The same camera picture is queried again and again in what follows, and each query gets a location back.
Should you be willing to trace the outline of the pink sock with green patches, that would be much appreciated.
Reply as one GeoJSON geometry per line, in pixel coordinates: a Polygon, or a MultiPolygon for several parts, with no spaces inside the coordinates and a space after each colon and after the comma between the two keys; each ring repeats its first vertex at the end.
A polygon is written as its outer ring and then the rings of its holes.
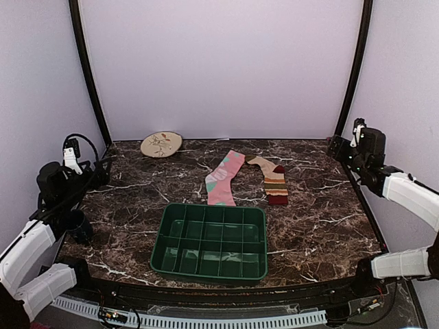
{"type": "Polygon", "coordinates": [[[236,206],[231,191],[231,181],[244,162],[245,156],[243,154],[230,150],[219,165],[205,177],[208,205],[236,206]]]}

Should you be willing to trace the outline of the green plastic divider tray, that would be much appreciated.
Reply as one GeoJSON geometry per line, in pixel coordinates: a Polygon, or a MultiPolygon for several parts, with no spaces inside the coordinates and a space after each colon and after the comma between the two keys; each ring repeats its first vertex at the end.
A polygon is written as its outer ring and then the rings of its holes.
{"type": "Polygon", "coordinates": [[[169,204],[150,267],[168,280],[256,285],[268,274],[265,212],[254,207],[169,204]]]}

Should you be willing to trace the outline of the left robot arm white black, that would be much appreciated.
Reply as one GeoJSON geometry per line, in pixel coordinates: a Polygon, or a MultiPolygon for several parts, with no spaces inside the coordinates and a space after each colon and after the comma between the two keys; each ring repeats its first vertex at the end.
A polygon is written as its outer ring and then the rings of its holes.
{"type": "Polygon", "coordinates": [[[37,209],[1,253],[2,328],[30,328],[39,312],[69,289],[82,299],[97,292],[87,262],[71,256],[23,283],[38,259],[64,235],[78,244],[91,241],[93,228],[79,207],[90,190],[109,182],[112,160],[96,156],[93,162],[79,162],[80,139],[92,144],[82,134],[70,134],[62,144],[63,161],[49,162],[40,169],[37,209]]]}

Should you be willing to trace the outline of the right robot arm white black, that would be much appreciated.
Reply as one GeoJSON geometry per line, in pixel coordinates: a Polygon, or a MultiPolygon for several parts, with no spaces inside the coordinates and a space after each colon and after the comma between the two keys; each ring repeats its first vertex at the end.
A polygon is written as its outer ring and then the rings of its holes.
{"type": "MultiPolygon", "coordinates": [[[[363,118],[355,119],[353,137],[340,135],[329,139],[327,154],[358,175],[359,183],[369,191],[394,202],[438,232],[438,192],[419,182],[412,174],[385,164],[385,134],[368,127],[363,118]]],[[[377,280],[386,278],[438,279],[438,239],[420,249],[387,253],[361,260],[359,275],[351,280],[350,291],[365,297],[377,280]]]]}

